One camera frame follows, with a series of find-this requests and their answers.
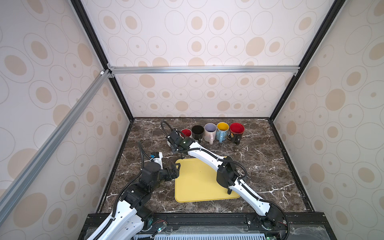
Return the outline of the white mug front row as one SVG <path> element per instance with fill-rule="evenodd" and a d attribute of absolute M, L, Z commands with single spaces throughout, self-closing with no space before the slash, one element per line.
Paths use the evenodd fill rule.
<path fill-rule="evenodd" d="M 185 138 L 190 138 L 192 136 L 192 131 L 190 129 L 182 129 L 181 136 Z"/>

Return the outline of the black mug white base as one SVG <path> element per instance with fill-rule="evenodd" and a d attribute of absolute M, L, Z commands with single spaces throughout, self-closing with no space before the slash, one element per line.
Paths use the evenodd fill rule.
<path fill-rule="evenodd" d="M 192 138 L 198 143 L 201 143 L 204 137 L 204 132 L 205 132 L 205 129 L 203 126 L 195 125 L 192 127 Z"/>

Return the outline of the pink iridescent mug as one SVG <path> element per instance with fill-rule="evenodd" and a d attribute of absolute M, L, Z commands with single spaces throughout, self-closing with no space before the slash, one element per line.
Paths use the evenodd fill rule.
<path fill-rule="evenodd" d="M 214 143 L 216 139 L 217 126 L 213 123 L 207 123 L 204 126 L 204 140 L 210 145 Z"/>

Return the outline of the blue mug yellow inside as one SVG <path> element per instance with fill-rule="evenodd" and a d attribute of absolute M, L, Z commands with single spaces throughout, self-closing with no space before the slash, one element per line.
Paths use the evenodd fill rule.
<path fill-rule="evenodd" d="M 217 133 L 216 133 L 216 139 L 222 143 L 225 141 L 228 137 L 230 126 L 225 122 L 220 122 L 217 124 Z"/>

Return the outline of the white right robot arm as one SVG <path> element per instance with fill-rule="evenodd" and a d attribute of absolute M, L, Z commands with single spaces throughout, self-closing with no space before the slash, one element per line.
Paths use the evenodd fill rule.
<path fill-rule="evenodd" d="M 258 221 L 266 231 L 282 230 L 280 239 L 286 240 L 290 234 L 290 223 L 284 211 L 275 203 L 264 200 L 245 182 L 248 176 L 246 168 L 231 157 L 222 157 L 204 148 L 200 143 L 186 137 L 181 131 L 171 127 L 166 121 L 161 121 L 161 128 L 174 152 L 187 154 L 210 166 L 217 173 L 217 183 L 226 188 L 228 193 L 237 193 L 256 212 Z"/>

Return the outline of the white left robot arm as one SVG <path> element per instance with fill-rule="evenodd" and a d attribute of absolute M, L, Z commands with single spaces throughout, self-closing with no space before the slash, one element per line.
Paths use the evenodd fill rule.
<path fill-rule="evenodd" d="M 145 204 L 163 182 L 179 177 L 180 164 L 164 168 L 160 152 L 149 156 L 141 143 L 138 143 L 138 147 L 141 171 L 121 190 L 112 212 L 88 237 L 89 240 L 130 240 L 140 231 L 150 229 L 153 224 L 152 211 Z"/>

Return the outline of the yellow plastic tray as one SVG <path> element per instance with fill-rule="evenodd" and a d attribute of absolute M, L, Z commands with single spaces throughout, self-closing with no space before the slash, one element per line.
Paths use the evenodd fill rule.
<path fill-rule="evenodd" d="M 179 203 L 237 199 L 240 196 L 217 183 L 217 172 L 198 159 L 179 159 L 180 175 L 175 180 L 175 200 Z"/>

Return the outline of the aluminium rail back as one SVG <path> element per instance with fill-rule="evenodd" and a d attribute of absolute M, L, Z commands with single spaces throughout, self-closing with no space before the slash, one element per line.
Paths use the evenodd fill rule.
<path fill-rule="evenodd" d="M 297 73 L 300 66 L 110 67 L 112 74 Z"/>

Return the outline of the aluminium rail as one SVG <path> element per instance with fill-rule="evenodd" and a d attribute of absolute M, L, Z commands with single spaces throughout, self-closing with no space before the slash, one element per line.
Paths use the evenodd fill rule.
<path fill-rule="evenodd" d="M 103 74 L 99 75 L 94 80 L 79 101 L 77 101 L 74 107 L 70 109 L 69 113 L 65 116 L 59 126 L 52 132 L 50 137 L 10 185 L 1 199 L 1 225 L 4 224 L 5 220 L 9 217 L 12 210 L 51 158 L 54 151 L 58 148 L 69 130 L 89 105 L 102 84 L 110 77 L 111 72 L 111 70 L 105 69 L 103 70 Z"/>
<path fill-rule="evenodd" d="M 297 73 L 300 66 L 110 67 L 112 74 Z"/>

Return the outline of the aluminium rail left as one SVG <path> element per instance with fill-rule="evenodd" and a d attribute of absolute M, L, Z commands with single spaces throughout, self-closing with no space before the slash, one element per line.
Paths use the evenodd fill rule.
<path fill-rule="evenodd" d="M 50 137 L 10 185 L 1 199 L 1 225 L 4 224 L 5 220 L 9 217 L 12 210 L 51 158 L 54 151 L 58 148 L 69 130 L 89 105 L 102 84 L 110 77 L 111 72 L 111 70 L 105 69 L 103 70 L 103 74 L 99 75 L 94 80 L 79 101 L 77 101 L 74 107 L 70 109 L 69 113 L 65 116 L 59 126 L 52 132 Z"/>

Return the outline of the black left corner post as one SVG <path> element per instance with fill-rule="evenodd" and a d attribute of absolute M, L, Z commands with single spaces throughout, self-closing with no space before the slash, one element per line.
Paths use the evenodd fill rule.
<path fill-rule="evenodd" d="M 90 43 L 97 55 L 97 58 L 98 60 L 100 61 L 103 69 L 106 69 L 106 70 L 111 70 L 111 68 L 109 67 L 109 61 L 105 55 L 105 52 L 103 50 L 103 47 L 99 41 L 99 38 L 97 37 L 96 35 L 96 32 L 93 28 L 93 25 L 88 17 L 88 14 L 86 13 L 86 10 L 85 10 L 85 7 L 82 3 L 82 1 L 79 1 L 79 0 L 71 0 L 70 1 L 80 22 L 81 22 L 81 25 L 82 27 L 84 28 L 86 34 L 87 34 L 87 37 L 88 39 L 90 40 Z M 125 100 L 124 98 L 124 95 L 123 95 L 123 92 L 122 92 L 122 89 L 121 87 L 119 86 L 118 84 L 118 81 L 116 79 L 115 76 L 112 76 L 109 78 L 110 80 L 110 83 L 118 97 L 118 100 L 120 101 L 122 107 L 123 107 L 123 110 L 125 111 L 128 119 L 130 122 L 132 122 L 135 118 L 133 117 L 133 114 L 127 104 L 127 101 Z"/>

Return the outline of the black base frame rail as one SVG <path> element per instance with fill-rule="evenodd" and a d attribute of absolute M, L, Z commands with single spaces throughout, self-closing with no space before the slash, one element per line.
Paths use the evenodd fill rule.
<path fill-rule="evenodd" d="M 278 222 L 271 231 L 261 226 L 253 213 L 165 213 L 153 214 L 151 229 L 138 233 L 134 239 L 145 238 L 160 227 L 166 229 L 156 240 L 280 240 L 286 233 L 289 240 L 334 240 L 336 236 L 324 213 L 286 213 L 286 221 Z"/>

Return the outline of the black corner frame post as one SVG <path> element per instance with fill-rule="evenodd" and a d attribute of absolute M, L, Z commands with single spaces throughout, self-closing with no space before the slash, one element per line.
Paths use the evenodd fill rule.
<path fill-rule="evenodd" d="M 341 11 L 342 7 L 346 3 L 345 0 L 336 0 L 331 5 L 330 10 L 326 14 L 324 20 L 321 22 L 321 25 L 318 29 L 318 31 L 315 34 L 314 39 L 312 40 L 311 44 L 309 45 L 309 48 L 307 49 L 306 53 L 304 54 L 303 59 L 301 60 L 299 64 L 299 70 L 298 72 L 291 78 L 289 81 L 288 86 L 286 87 L 285 91 L 283 92 L 283 95 L 281 96 L 277 106 L 275 107 L 274 111 L 272 112 L 269 120 L 270 123 L 273 123 L 275 119 L 277 118 L 278 114 L 282 110 L 284 104 L 286 103 L 288 97 L 290 96 L 291 92 L 293 91 L 295 85 L 297 84 L 298 80 L 300 79 L 301 75 L 304 73 L 304 70 L 306 69 L 307 65 L 311 61 L 312 57 L 314 56 L 316 50 L 324 40 L 326 34 L 331 28 L 331 25 L 334 23 L 335 19 L 337 18 L 339 12 Z"/>

